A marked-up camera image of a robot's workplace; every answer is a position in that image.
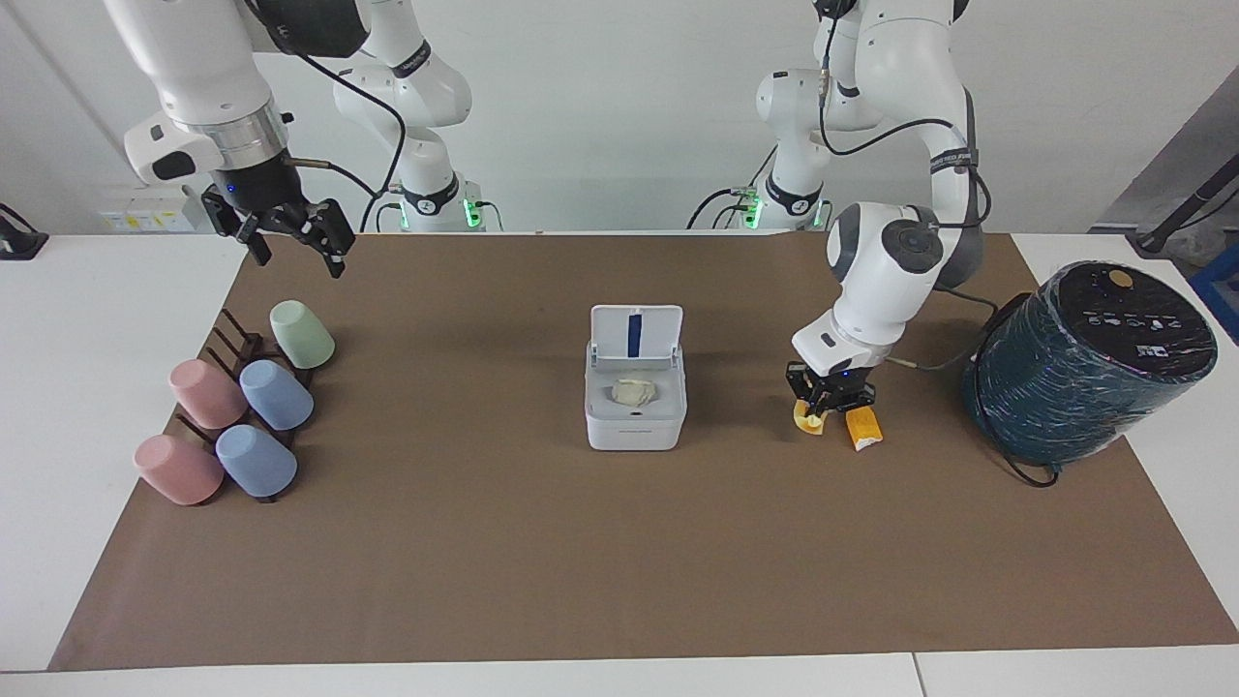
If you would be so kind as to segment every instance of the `blue tape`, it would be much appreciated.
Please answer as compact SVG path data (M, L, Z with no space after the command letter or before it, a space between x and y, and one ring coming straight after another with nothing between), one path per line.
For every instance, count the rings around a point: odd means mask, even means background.
M641 314L628 314L628 358L641 358Z

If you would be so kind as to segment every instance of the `dark blue speaker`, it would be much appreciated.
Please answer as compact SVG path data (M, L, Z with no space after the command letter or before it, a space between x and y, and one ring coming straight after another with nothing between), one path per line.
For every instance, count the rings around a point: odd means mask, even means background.
M1165 282L1082 261L1000 318L964 371L964 404L1009 456L1057 469L1184 394L1217 355L1208 322Z

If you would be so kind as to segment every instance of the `open lid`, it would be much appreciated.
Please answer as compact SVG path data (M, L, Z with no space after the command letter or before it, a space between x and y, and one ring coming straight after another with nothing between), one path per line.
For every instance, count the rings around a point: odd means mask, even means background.
M590 312L590 340L603 360L670 359L683 323L679 305L596 305Z

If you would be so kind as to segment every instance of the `pink cup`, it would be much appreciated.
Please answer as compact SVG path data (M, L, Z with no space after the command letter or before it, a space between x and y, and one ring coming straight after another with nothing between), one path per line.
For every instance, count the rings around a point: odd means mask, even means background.
M224 482L224 468L214 456L171 436L149 438L134 453L139 474L181 506L209 499Z
M228 428L249 410L240 386L228 374L206 361L193 360L176 366L167 384L172 387L176 401L185 407L193 423L202 428Z

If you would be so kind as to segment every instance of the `blue cup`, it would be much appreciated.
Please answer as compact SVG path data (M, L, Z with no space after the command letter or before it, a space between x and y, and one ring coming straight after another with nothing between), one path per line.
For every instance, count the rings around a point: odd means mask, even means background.
M265 431L234 426L216 442L216 457L245 494L266 499L287 489L297 458Z
M271 361L245 366L240 373L240 390L249 406L275 431L292 431L313 413L310 391Z

